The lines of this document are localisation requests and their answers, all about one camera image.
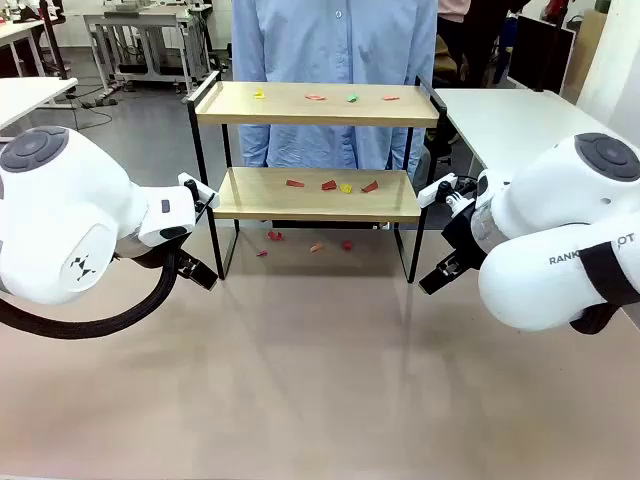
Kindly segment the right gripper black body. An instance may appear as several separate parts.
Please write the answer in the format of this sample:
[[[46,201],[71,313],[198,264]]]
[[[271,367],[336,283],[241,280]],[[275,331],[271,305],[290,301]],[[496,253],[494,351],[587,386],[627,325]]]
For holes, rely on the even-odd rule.
[[[475,204],[471,203],[456,214],[441,232],[442,237],[453,248],[453,252],[444,262],[447,266],[453,266],[456,271],[479,270],[487,257],[487,253],[479,246],[472,233],[471,220],[474,211]]]

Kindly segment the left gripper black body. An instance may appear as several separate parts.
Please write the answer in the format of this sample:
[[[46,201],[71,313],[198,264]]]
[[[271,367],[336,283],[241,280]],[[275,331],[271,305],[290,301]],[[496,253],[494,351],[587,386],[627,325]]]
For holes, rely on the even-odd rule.
[[[131,234],[116,242],[115,257],[130,259],[147,269],[163,268],[167,260],[172,260],[176,269],[180,266],[182,245],[190,233],[179,234],[173,238],[160,238],[155,246],[144,244],[136,235]]]

